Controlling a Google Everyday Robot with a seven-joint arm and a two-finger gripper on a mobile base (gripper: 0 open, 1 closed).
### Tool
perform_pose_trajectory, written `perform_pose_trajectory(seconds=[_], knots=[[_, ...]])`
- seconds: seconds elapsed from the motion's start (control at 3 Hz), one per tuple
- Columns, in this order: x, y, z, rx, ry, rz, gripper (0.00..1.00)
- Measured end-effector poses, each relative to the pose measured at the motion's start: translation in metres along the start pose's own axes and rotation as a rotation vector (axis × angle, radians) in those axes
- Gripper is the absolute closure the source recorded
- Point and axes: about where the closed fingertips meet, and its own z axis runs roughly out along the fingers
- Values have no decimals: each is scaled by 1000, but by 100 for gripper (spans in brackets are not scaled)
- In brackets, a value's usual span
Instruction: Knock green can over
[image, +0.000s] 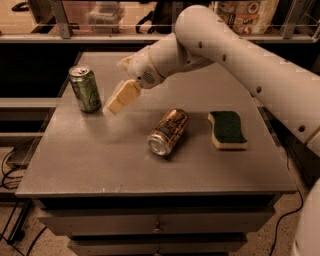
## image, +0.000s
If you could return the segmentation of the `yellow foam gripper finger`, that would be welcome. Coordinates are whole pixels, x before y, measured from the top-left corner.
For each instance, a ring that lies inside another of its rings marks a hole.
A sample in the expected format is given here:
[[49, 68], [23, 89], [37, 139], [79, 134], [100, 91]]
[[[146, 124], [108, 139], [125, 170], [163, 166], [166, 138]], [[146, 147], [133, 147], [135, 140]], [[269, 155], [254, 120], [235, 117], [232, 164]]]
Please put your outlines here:
[[131, 59], [132, 59], [132, 56], [128, 56], [128, 57], [125, 57], [125, 58], [119, 60], [117, 62], [117, 67], [119, 69], [121, 69], [121, 70], [126, 71], [128, 66], [129, 66], [129, 63], [130, 63]]
[[117, 114], [140, 96], [141, 89], [140, 84], [133, 79], [121, 81], [109, 97], [106, 109], [113, 114]]

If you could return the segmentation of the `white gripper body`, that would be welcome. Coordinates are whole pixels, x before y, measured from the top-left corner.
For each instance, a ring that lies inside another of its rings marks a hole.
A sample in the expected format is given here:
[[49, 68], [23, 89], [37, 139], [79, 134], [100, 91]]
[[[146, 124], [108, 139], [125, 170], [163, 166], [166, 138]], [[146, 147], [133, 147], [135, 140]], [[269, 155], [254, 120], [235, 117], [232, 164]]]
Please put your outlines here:
[[129, 57], [127, 73], [144, 89], [151, 89], [164, 82], [150, 56], [150, 46], [146, 46]]

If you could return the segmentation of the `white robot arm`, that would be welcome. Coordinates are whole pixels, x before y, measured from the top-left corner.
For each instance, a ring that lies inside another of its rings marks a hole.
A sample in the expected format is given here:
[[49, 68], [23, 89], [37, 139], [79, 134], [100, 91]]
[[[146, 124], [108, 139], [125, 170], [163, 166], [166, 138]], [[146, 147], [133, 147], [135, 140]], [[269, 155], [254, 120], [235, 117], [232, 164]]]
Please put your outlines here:
[[129, 79], [118, 85], [107, 108], [119, 112], [143, 89], [175, 73], [212, 63], [228, 70], [313, 153], [320, 154], [320, 77], [234, 33], [209, 8], [183, 10], [175, 30], [119, 62]]

